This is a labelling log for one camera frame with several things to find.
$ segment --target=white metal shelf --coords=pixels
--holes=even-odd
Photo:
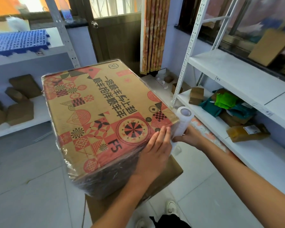
[[[30,100],[34,103],[34,119],[15,126],[10,126],[6,122],[1,124],[0,137],[51,120],[44,96],[41,95]]]
[[[26,53],[13,53],[11,56],[0,56],[0,65],[31,60],[39,57],[45,57],[55,54],[67,53],[67,49],[64,46],[61,37],[59,35],[58,29],[56,27],[47,28],[47,33],[49,34],[49,49],[41,49],[41,53],[34,53],[27,51]]]
[[[205,89],[205,98],[211,94]],[[189,104],[189,98],[190,90],[177,95],[177,99],[185,106],[190,107],[195,116],[245,165],[285,194],[285,149],[270,138],[233,143],[226,132],[229,126],[219,117],[215,118],[204,111],[200,106]]]
[[[285,82],[220,49],[188,63],[285,128]]]

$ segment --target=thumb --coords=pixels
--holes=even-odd
[[[185,140],[184,136],[185,135],[183,135],[183,136],[176,136],[176,137],[172,138],[172,142],[183,142]]]

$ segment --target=stretch film roll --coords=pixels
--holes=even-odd
[[[176,116],[178,116],[180,121],[173,137],[182,136],[184,134],[189,123],[191,122],[191,119],[194,117],[194,113],[189,108],[182,106],[178,108]]]

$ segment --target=curtain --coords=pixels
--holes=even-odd
[[[142,0],[140,73],[161,69],[170,0]]]

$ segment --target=blue perforated plastic mat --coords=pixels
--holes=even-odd
[[[48,49],[48,37],[45,29],[0,33],[0,55],[10,56],[13,53],[26,53],[27,50],[38,52],[40,49]]]

